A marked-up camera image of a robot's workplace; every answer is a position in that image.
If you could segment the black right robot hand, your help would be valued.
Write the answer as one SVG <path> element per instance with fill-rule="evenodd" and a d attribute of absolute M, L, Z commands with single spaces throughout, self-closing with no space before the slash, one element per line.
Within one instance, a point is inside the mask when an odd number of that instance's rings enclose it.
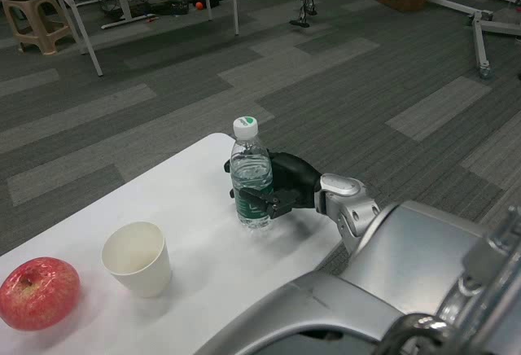
<path fill-rule="evenodd" d="M 319 190 L 321 173 L 311 164 L 286 152 L 270 152 L 273 192 L 230 191 L 231 198 L 245 198 L 253 208 L 259 208 L 270 219 L 289 213 L 293 208 L 315 208 L 315 192 Z"/>

